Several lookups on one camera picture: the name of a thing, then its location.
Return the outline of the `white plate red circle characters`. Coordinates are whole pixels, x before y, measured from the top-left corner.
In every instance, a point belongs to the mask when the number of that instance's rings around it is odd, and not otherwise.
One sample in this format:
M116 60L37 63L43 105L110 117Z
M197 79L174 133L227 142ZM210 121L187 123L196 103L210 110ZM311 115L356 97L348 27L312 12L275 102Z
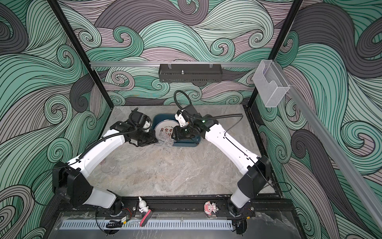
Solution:
M166 119L159 122L154 127L156 138L162 141L172 139L171 136L176 126L179 126L179 123L172 119Z

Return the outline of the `clear drinking glass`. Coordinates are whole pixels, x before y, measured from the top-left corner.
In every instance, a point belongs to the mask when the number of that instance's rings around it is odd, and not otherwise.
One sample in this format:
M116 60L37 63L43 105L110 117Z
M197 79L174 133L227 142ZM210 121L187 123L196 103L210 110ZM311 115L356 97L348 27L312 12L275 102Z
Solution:
M164 132L160 132L157 139L158 139L157 145L165 147L165 148L173 147L175 142L175 140L173 140L168 134Z

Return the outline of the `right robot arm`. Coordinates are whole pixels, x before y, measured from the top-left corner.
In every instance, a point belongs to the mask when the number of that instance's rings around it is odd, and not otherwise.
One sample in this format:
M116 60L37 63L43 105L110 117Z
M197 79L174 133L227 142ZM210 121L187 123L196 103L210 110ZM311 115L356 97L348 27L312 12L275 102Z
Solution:
M242 174L242 178L237 182L237 189L228 203L230 211L238 214L269 183L271 174L269 159L246 149L218 122L220 119L242 118L242 114L202 116L191 104L179 108L175 114L179 125L174 127L171 138L181 141L202 137L223 152Z

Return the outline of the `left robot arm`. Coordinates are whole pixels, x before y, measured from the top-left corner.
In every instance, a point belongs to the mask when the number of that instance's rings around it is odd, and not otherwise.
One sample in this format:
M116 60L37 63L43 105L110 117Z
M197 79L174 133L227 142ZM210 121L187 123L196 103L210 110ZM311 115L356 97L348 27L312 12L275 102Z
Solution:
M109 190L93 187L87 178L109 154L123 144L144 147L157 141L150 117L134 109L126 121L114 123L83 153L66 163L56 163L52 170L53 193L73 207L96 206L117 215L123 209L121 197Z

